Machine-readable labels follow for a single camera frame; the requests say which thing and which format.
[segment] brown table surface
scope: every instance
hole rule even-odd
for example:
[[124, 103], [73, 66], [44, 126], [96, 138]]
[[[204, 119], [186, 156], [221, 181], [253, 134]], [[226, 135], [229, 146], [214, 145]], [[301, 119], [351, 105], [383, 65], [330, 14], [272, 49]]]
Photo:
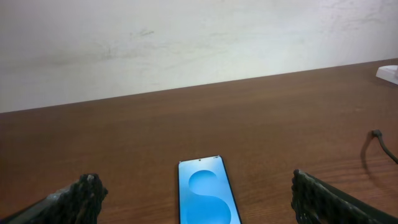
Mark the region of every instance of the brown table surface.
[[177, 164], [222, 155], [244, 223], [295, 223], [294, 169], [398, 217], [398, 59], [0, 114], [0, 217], [96, 172], [99, 223], [178, 223]]

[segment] white wall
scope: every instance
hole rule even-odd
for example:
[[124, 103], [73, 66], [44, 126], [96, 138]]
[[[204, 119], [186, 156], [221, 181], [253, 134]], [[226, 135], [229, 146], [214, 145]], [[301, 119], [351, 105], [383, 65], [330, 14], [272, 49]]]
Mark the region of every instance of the white wall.
[[398, 57], [396, 0], [2, 0], [0, 112]]

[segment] smartphone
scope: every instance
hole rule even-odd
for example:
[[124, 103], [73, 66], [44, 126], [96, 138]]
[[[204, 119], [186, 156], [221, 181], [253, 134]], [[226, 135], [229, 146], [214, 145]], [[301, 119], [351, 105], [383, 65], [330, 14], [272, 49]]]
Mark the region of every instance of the smartphone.
[[178, 165], [180, 224], [241, 224], [221, 156]]

